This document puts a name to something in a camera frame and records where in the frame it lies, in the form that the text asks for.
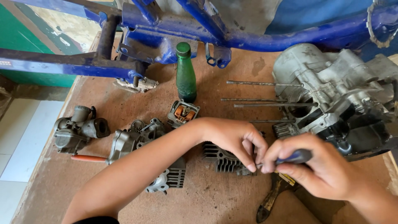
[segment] long bolt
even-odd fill
[[[318,106],[318,103],[234,104],[236,108],[259,106]]]
[[[250,123],[294,123],[295,120],[253,120]]]
[[[138,77],[138,76],[134,76],[134,79],[133,79],[133,87],[134,88],[137,88],[138,87],[138,81],[140,80],[140,77]]]
[[[278,99],[236,99],[236,98],[221,98],[221,101],[287,102],[287,100],[278,100]]]
[[[260,85],[260,86],[295,86],[295,87],[304,87],[303,84],[241,82],[241,81],[232,81],[232,80],[228,80],[226,83],[227,84]]]

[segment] workbench surface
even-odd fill
[[[277,108],[234,108],[232,102],[220,101],[223,97],[275,98],[271,86],[232,85],[225,81],[273,82],[271,72],[278,55],[232,49],[231,63],[225,69],[219,69],[206,64],[203,44],[199,44],[198,57],[192,61],[197,77],[195,105],[201,107],[200,116],[237,120],[280,119]],[[116,88],[111,78],[77,77],[60,117],[71,116],[75,105],[95,106],[97,117],[107,119],[111,129],[109,137],[93,139],[79,154],[107,157],[115,130],[127,129],[135,119],[149,122],[157,117],[170,130],[170,125],[166,124],[167,113],[178,100],[175,70],[176,65],[173,64],[151,65],[147,77],[158,80],[160,85],[139,94]],[[275,140],[271,124],[256,124],[256,127],[266,132],[269,144]],[[52,135],[28,182],[14,224],[60,223],[76,191],[107,166],[71,160],[70,155],[57,153]],[[140,194],[119,213],[122,224],[256,222],[257,208],[271,188],[269,175],[241,177],[234,173],[215,173],[213,164],[201,160],[200,145],[186,153],[184,158],[187,162],[184,187],[169,189],[167,195],[161,192]],[[354,165],[365,169],[391,190],[397,186],[396,172],[388,154],[354,162]],[[365,223],[350,205],[335,214],[333,223],[343,222]],[[320,222],[293,193],[285,192],[277,199],[265,223]]]

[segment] tiled floor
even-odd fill
[[[14,99],[0,121],[0,224],[10,223],[62,105]]]

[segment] bolt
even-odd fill
[[[137,88],[138,87],[138,81],[140,80],[140,77],[138,76],[134,76],[134,80],[133,80],[133,87]]]

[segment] screwdriver handle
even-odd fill
[[[293,154],[286,159],[280,159],[278,158],[275,162],[276,165],[279,165],[281,163],[287,162],[287,163],[294,163],[294,164],[299,164],[299,163],[306,163],[308,160],[312,158],[312,152],[308,149],[298,149],[293,152]]]

